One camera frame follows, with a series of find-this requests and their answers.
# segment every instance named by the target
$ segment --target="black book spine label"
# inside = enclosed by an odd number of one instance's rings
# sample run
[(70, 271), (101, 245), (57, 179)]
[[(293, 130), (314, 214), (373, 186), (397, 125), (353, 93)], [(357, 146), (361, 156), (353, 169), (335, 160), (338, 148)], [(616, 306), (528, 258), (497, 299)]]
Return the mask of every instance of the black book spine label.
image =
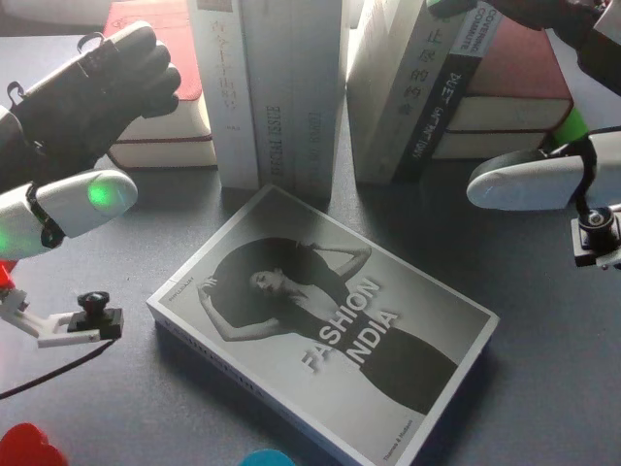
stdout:
[(438, 79), (414, 126), (395, 171), (393, 182), (416, 182), (431, 160), (482, 57), (496, 34), (502, 15), (479, 2), (464, 21), (451, 54), (442, 65)]

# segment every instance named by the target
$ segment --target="black dress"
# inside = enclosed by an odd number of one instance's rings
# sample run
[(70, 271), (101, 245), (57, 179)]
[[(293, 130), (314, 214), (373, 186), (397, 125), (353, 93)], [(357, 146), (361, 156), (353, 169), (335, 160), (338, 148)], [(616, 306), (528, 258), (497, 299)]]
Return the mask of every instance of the black dress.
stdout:
[[(255, 272), (282, 269), (284, 275), (301, 284), (314, 284), (339, 306), (345, 305), (349, 290), (343, 279), (313, 250), (297, 247), (293, 240), (267, 238), (243, 245), (231, 252), (218, 265), (213, 277), (218, 285), (212, 302), (218, 312), (233, 326), (245, 326), (276, 317), (292, 332), (328, 345), (319, 330), (329, 323), (313, 316), (289, 300), (275, 302), (258, 299), (248, 289)], [(223, 292), (221, 283), (227, 283)], [(442, 352), (403, 330), (390, 327), (364, 362), (354, 360), (347, 351), (355, 348), (360, 332), (370, 327), (371, 318), (363, 312), (342, 333), (332, 348), (360, 366), (360, 371), (377, 389), (395, 402), (427, 415), (457, 365)]]

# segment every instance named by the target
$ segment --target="black knob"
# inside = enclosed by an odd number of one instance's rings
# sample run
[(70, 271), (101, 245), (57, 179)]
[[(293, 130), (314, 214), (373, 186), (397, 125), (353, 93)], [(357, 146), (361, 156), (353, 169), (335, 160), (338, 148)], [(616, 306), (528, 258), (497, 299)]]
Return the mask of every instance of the black knob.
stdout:
[(78, 296), (78, 305), (86, 311), (88, 318), (99, 318), (110, 302), (110, 293), (106, 291), (91, 291)]

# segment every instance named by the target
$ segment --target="woman's arm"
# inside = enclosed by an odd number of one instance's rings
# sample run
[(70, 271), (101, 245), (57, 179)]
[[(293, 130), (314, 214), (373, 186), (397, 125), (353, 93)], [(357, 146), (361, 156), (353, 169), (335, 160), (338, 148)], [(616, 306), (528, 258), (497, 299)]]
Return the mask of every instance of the woman's arm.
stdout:
[(322, 247), (315, 243), (309, 245), (309, 248), (313, 250), (325, 250), (330, 252), (341, 252), (343, 254), (352, 255), (345, 264), (335, 270), (335, 272), (343, 278), (345, 282), (354, 277), (360, 269), (367, 263), (369, 257), (371, 257), (371, 248), (338, 248), (338, 247)]
[(288, 333), (288, 330), (280, 324), (276, 318), (270, 318), (265, 322), (253, 323), (244, 327), (236, 328), (231, 325), (212, 305), (210, 297), (211, 287), (215, 285), (213, 279), (208, 279), (205, 283), (198, 286), (198, 297), (203, 309), (209, 316), (213, 326), (225, 342), (247, 342), (251, 340), (262, 340)]

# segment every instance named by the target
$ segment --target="blue object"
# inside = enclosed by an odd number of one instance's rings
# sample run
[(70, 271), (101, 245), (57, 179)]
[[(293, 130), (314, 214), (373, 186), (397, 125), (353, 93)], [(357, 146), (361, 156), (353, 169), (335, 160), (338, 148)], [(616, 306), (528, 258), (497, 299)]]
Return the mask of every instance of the blue object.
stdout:
[(262, 449), (248, 455), (240, 466), (295, 466), (295, 463), (280, 451)]

